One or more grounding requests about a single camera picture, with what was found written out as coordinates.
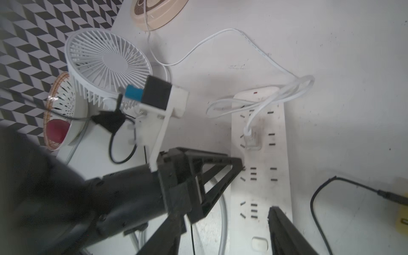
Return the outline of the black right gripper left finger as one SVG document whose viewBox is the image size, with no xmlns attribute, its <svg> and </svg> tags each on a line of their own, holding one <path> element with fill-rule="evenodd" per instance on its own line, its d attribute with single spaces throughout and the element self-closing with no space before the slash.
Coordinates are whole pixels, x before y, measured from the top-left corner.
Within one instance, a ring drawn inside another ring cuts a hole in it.
<svg viewBox="0 0 408 255">
<path fill-rule="evenodd" d="M 137 255 L 178 255 L 181 235 L 185 232 L 184 216 L 171 213 Z"/>
</svg>

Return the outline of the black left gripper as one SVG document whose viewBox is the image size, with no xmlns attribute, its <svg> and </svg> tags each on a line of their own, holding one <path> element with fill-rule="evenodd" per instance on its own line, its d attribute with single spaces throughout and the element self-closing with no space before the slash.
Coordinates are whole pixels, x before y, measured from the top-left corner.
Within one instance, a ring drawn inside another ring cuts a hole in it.
<svg viewBox="0 0 408 255">
<path fill-rule="evenodd" d="M 196 223 L 207 217 L 244 169 L 241 158 L 182 147 L 159 158 L 155 172 L 141 165 L 89 181 L 99 219 L 88 242 L 133 230 L 171 211 Z M 229 170 L 224 177 L 206 191 L 205 184 L 225 168 Z"/>
</svg>

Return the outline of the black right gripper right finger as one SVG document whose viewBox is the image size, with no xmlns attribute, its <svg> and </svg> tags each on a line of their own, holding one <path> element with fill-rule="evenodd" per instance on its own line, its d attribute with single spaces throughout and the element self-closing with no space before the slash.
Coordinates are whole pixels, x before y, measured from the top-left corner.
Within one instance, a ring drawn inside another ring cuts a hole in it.
<svg viewBox="0 0 408 255">
<path fill-rule="evenodd" d="M 268 225 L 273 255 L 318 255 L 279 207 L 269 209 Z"/>
</svg>

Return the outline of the yellow usb charger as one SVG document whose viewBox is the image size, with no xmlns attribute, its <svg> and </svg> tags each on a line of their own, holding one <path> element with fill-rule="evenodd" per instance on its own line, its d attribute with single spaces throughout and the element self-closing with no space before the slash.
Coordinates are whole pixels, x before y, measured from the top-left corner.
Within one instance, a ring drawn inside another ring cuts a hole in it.
<svg viewBox="0 0 408 255">
<path fill-rule="evenodd" d="M 408 206 L 399 204 L 395 228 L 401 235 L 408 236 Z"/>
</svg>

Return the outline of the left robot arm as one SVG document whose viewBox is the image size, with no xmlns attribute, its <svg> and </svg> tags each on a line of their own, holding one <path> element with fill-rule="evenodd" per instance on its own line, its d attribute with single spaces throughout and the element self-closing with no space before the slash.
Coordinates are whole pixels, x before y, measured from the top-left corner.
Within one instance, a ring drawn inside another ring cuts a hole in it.
<svg viewBox="0 0 408 255">
<path fill-rule="evenodd" d="M 205 218 L 243 170 L 225 154 L 173 148 L 157 170 L 140 165 L 85 180 L 16 130 L 1 127 L 1 230 L 9 254 L 74 255 L 167 215 L 142 255 L 176 255 L 184 218 Z"/>
</svg>

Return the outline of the white power strip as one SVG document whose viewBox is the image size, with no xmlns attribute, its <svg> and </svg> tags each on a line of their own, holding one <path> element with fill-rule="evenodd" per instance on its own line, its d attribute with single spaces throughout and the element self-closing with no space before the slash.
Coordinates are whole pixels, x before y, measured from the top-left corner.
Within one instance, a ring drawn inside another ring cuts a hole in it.
<svg viewBox="0 0 408 255">
<path fill-rule="evenodd" d="M 231 183 L 229 235 L 232 255 L 270 255 L 269 209 L 292 216 L 290 172 L 284 105 L 266 106 L 251 123 L 260 140 L 258 151 L 245 148 L 243 129 L 253 110 L 232 115 L 231 155 L 244 170 Z"/>
</svg>

